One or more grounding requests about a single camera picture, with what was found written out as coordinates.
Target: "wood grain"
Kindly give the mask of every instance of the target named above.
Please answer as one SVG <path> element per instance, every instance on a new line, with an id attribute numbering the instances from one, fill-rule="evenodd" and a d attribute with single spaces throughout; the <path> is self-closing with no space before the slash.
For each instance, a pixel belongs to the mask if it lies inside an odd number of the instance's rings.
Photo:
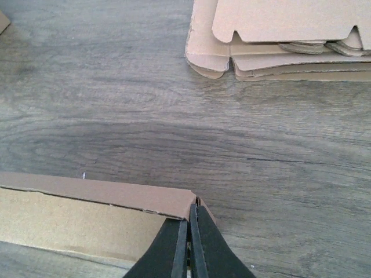
<path id="1" fill-rule="evenodd" d="M 371 83 L 198 76 L 190 0 L 0 9 L 0 170 L 192 189 L 257 277 L 369 277 Z M 0 277 L 117 273 L 0 247 Z"/>

